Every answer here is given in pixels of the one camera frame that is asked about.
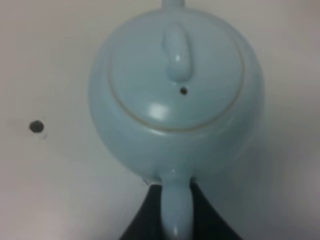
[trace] teapot spout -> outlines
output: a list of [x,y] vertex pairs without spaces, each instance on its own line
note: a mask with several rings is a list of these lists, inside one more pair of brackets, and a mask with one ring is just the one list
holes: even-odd
[[162,0],[163,9],[183,8],[185,5],[185,0]]

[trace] white surface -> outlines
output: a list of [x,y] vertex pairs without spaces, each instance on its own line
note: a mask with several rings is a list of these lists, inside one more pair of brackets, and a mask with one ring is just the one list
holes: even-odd
[[[247,240],[320,239],[320,2],[191,0],[238,28],[267,89],[261,141],[204,192]],[[159,0],[0,2],[0,239],[117,239],[145,197],[88,113],[94,55]],[[29,122],[45,131],[34,135]]]

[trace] teapot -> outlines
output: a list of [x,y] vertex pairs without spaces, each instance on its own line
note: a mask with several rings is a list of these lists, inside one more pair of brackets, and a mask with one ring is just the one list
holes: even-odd
[[236,29],[185,0],[116,29],[92,67],[89,107],[109,152],[162,184],[161,224],[169,240],[191,240],[190,182],[232,164],[262,115],[264,80]]

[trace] dark spot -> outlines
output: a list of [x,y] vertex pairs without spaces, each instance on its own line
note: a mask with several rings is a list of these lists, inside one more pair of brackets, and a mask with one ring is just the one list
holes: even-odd
[[186,95],[188,93],[188,89],[186,89],[185,87],[180,88],[180,93],[182,95]]
[[29,129],[33,133],[39,134],[39,133],[43,132],[43,130],[45,129],[45,125],[41,121],[36,120],[36,121],[33,121],[33,122],[30,123]]

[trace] ceramic teapot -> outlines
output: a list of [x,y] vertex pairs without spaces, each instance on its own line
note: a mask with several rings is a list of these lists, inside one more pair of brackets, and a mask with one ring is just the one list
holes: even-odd
[[263,75],[245,38],[225,21],[162,0],[101,47],[89,82],[93,122],[110,153],[162,184],[168,239],[190,240],[190,181],[220,171],[259,123]]

